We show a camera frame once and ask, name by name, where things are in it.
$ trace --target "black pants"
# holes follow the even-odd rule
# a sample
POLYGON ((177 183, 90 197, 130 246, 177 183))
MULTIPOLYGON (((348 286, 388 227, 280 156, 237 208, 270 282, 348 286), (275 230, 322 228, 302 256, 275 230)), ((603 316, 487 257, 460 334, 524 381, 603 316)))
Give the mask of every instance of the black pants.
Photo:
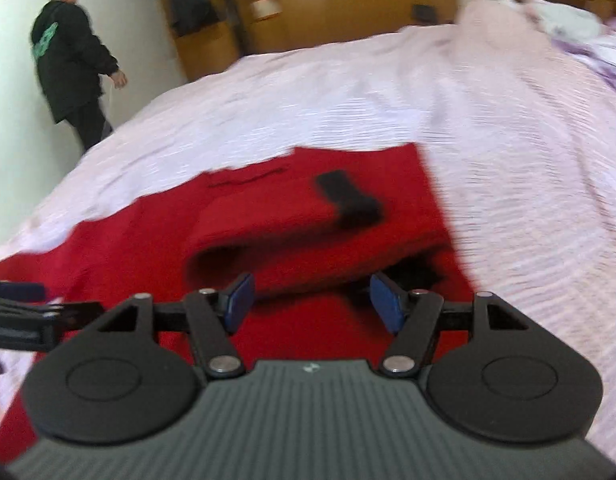
POLYGON ((98 99, 70 112, 66 116, 66 121, 77 132, 82 141, 84 152, 87 152, 112 132, 112 126, 101 111, 98 99))

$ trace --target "hood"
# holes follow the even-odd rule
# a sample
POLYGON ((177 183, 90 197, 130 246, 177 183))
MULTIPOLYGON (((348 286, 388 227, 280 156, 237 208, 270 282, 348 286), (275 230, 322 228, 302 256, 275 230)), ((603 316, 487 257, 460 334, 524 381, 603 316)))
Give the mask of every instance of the hood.
POLYGON ((41 39, 44 31, 51 25, 51 15, 56 11, 57 7, 62 5, 68 5, 64 2, 48 2, 44 5, 44 8, 41 9, 41 12, 37 16, 35 23, 32 27, 32 32, 30 33, 30 39, 33 44, 37 43, 41 39))

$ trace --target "logo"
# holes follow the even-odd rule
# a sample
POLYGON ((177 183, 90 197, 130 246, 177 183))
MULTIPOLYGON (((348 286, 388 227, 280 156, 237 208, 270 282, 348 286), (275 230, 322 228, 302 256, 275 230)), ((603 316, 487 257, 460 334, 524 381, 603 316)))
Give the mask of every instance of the logo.
POLYGON ((54 22, 44 31, 41 40, 37 41, 35 46, 32 47, 32 54, 35 56, 35 59, 39 59, 46 53, 48 47, 50 46, 50 42, 54 38, 54 34, 57 32, 57 27, 59 27, 59 24, 54 22))
POLYGON ((304 372, 307 372, 309 374, 318 372, 321 369, 322 367, 320 367, 317 363, 310 363, 309 365, 304 366, 304 372))

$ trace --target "gray gripper base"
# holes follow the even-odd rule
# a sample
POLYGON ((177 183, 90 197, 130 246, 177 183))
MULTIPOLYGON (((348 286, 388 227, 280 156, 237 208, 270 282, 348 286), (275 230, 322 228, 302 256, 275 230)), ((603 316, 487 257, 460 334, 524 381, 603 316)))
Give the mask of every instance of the gray gripper base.
POLYGON ((365 361, 259 362, 211 383, 146 440, 41 440, 9 466, 21 480, 601 480, 614 469, 584 440, 514 449, 464 435, 415 384, 381 378, 365 361))

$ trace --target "round black disc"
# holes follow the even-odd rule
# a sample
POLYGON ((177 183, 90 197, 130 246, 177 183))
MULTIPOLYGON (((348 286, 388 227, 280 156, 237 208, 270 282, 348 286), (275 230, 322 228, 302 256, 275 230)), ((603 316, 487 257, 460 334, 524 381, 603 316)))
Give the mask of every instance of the round black disc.
POLYGON ((433 365, 432 406, 451 424, 511 444, 539 444, 587 431, 601 400, 594 367, 571 348, 543 345, 523 332, 473 344, 433 365))
POLYGON ((194 402, 197 378, 176 354, 133 337, 89 343, 57 349, 26 378, 24 403, 42 434, 98 446, 132 442, 171 425, 194 402))

